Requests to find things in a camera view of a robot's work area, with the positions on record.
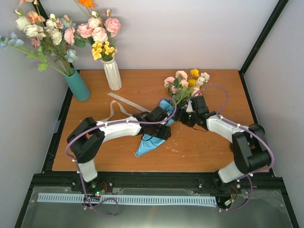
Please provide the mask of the pink yellow flower bouquet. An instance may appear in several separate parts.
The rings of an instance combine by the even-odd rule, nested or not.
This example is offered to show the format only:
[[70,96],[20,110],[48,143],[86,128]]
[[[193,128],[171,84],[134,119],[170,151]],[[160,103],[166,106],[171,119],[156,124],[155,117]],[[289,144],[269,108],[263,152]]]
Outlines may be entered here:
[[210,79],[207,72],[200,72],[198,69],[191,69],[190,76],[185,71],[179,70],[175,76],[167,77],[164,80],[164,87],[170,97],[175,100],[178,108],[187,105],[187,100],[193,95],[202,95],[198,92]]

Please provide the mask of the blue paper bouquet wrapper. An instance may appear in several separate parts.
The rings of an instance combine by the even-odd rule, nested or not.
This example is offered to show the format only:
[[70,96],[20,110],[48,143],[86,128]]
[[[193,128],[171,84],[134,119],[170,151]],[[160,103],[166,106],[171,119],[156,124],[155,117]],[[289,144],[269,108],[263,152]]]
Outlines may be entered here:
[[[167,112],[168,116],[170,116],[174,112],[174,105],[170,104],[170,100],[168,100],[168,99],[161,100],[159,106],[164,111]],[[142,136],[139,148],[135,152],[135,156],[140,157],[140,156],[146,154],[147,152],[150,152],[150,151],[156,149],[158,146],[160,146],[164,142],[165,142],[164,139],[160,139],[160,138],[155,137],[155,136],[144,134]]]

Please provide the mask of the cream printed ribbon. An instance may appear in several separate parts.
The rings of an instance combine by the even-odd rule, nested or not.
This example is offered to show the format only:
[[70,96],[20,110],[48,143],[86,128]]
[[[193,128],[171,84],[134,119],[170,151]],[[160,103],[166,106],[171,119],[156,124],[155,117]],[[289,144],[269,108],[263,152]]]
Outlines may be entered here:
[[127,99],[125,99],[125,98],[123,98],[123,97],[121,97],[121,96],[119,96],[117,94],[108,93],[107,95],[110,96],[110,97],[112,97],[112,98],[114,98],[114,100],[112,100],[110,102],[110,115],[107,118],[102,119],[101,120],[102,122],[109,121],[114,116],[114,108],[113,108],[114,104],[118,104],[118,107],[119,107],[121,113],[123,113],[126,116],[132,116],[132,114],[128,113],[124,109],[124,107],[122,106],[121,102],[125,103],[125,104],[127,104],[129,106],[132,106],[132,107],[134,107],[135,109],[137,109],[137,110],[139,110],[141,112],[150,112],[150,110],[148,110],[148,109],[146,109],[146,108],[144,108],[144,107],[142,107],[142,106],[140,106],[140,105],[138,105],[138,104],[136,104],[134,102],[131,102],[130,100],[127,100]]

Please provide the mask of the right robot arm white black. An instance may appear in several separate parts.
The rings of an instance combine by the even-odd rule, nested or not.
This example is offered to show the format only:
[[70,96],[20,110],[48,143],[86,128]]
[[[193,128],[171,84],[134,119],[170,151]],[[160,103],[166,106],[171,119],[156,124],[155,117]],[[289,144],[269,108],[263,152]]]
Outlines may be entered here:
[[207,112],[206,108],[187,112],[181,109],[177,120],[184,125],[198,125],[207,131],[217,133],[230,141],[233,162],[217,171],[219,181],[215,184],[226,184],[256,172],[266,171],[274,164],[263,128],[258,124],[249,127],[236,124],[216,112]]

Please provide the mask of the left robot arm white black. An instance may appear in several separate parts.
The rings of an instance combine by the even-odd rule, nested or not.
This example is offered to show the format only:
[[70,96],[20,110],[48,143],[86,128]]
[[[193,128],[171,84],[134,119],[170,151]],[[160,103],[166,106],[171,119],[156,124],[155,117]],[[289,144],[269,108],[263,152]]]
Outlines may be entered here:
[[153,115],[149,112],[109,122],[95,121],[92,117],[86,118],[67,139],[77,162],[78,172],[82,175],[83,187],[88,191],[98,188],[99,179],[94,158],[103,143],[120,137],[140,135],[141,142],[135,152],[135,156],[139,157],[156,149],[170,138],[170,125],[173,122],[167,113]]

